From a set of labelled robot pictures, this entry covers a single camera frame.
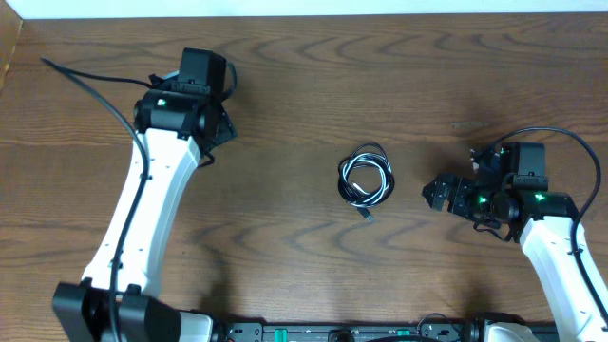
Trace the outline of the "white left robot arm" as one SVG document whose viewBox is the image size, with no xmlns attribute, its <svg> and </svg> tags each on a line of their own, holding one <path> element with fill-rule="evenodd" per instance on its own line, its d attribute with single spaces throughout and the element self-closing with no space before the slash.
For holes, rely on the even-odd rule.
<svg viewBox="0 0 608 342">
<path fill-rule="evenodd" d="M 162 265 L 184 189 L 237 135 L 233 93 L 210 74 L 151 76 L 136 104 L 129 170 L 115 212 L 79 283 L 58 284 L 52 309 L 71 341 L 218 341 L 210 315 L 160 301 Z"/>
</svg>

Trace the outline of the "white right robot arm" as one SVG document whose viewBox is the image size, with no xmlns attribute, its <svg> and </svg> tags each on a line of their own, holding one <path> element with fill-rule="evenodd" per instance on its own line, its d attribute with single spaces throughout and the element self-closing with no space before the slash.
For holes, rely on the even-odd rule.
<svg viewBox="0 0 608 342">
<path fill-rule="evenodd" d="M 438 175 L 422 190 L 428 205 L 472 222 L 480 233 L 508 231 L 532 264 L 562 341 L 607 338 L 607 287 L 586 245 L 581 210 L 548 189 L 541 161 L 478 164 L 475 179 Z"/>
</svg>

